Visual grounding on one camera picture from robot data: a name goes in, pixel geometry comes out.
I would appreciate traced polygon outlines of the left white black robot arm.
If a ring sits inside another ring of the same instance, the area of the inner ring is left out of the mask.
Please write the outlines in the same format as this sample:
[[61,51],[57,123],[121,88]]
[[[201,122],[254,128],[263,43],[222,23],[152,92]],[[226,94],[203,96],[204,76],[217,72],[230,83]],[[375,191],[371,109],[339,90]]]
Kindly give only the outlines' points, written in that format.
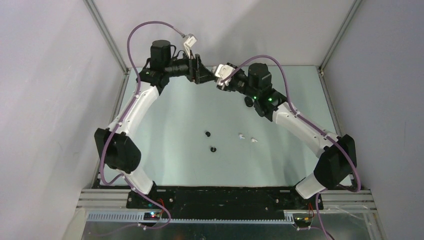
[[183,40],[181,58],[172,56],[173,45],[168,40],[155,40],[145,67],[137,73],[135,91],[125,107],[107,128],[94,133],[100,157],[100,170],[105,166],[119,172],[134,192],[139,191],[138,201],[145,208],[153,208],[158,194],[151,189],[151,180],[140,165],[142,153],[133,141],[142,119],[153,102],[161,95],[170,78],[185,76],[190,82],[203,84],[214,81],[214,74],[207,69],[199,54],[191,48],[197,42],[194,36]]

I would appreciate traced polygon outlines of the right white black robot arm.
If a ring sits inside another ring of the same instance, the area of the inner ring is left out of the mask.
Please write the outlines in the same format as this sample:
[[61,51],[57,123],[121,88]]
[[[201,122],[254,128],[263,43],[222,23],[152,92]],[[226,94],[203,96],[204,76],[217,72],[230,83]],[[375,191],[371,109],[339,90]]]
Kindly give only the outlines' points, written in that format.
[[222,91],[239,92],[252,99],[253,107],[260,117],[286,128],[303,141],[316,155],[318,162],[311,174],[295,185],[291,204],[304,209],[311,197],[324,190],[337,187],[357,167],[354,139],[345,134],[339,136],[316,125],[302,114],[287,94],[273,88],[272,73],[264,63],[254,63],[247,72],[230,63],[212,68],[217,88]]

